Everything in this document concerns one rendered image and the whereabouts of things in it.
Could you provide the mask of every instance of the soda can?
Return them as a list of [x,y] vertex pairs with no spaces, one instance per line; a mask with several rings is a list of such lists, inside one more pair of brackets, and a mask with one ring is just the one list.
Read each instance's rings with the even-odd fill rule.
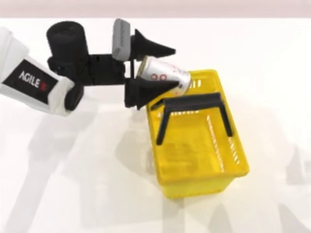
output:
[[144,57],[137,75],[150,81],[179,81],[179,85],[172,89],[172,92],[178,96],[184,95],[191,83],[191,75],[188,71],[151,56]]

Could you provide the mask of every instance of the can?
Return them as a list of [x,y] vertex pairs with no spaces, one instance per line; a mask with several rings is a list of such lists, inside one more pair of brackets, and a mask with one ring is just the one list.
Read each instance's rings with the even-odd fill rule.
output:
[[178,96],[184,95],[191,83],[191,75],[188,71],[152,56],[144,57],[137,75],[150,81],[179,81],[179,85],[171,90]]

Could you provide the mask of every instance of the white background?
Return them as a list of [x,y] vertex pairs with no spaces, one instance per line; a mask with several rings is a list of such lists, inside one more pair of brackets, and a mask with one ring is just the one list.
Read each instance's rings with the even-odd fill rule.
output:
[[[1,19],[46,64],[62,19]],[[90,53],[111,51],[113,19],[74,19]],[[162,196],[145,111],[123,87],[90,87],[69,117],[0,96],[1,233],[310,233],[311,20],[129,19],[221,82],[250,173],[218,195]]]

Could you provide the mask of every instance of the yellow bin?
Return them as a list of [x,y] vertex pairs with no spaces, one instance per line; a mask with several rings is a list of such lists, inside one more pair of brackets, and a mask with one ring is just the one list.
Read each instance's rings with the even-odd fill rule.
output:
[[186,95],[219,92],[233,136],[228,137],[218,108],[171,113],[163,144],[156,138],[163,106],[151,111],[167,92],[147,105],[148,123],[157,179],[168,198],[182,198],[223,191],[236,177],[249,171],[242,144],[214,70],[191,71],[192,83]]

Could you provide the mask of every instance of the white robotic arm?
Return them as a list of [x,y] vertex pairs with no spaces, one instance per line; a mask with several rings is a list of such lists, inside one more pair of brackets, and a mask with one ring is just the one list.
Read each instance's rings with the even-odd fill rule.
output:
[[83,86],[59,76],[28,56],[29,49],[0,27],[0,94],[49,114],[68,116]]

